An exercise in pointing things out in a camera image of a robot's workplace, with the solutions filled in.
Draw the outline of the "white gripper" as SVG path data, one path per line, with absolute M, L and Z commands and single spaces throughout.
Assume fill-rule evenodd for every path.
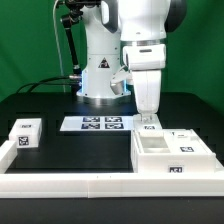
M 132 75 L 137 111 L 150 122 L 159 108 L 161 70 L 166 65 L 166 46 L 125 46 L 123 62 Z

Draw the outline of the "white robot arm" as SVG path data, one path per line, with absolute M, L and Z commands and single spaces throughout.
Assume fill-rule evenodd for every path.
M 164 40 L 184 20 L 187 1 L 99 0 L 86 3 L 83 11 L 87 65 L 78 98 L 108 104 L 133 95 L 141 117 L 156 114 L 166 66 Z

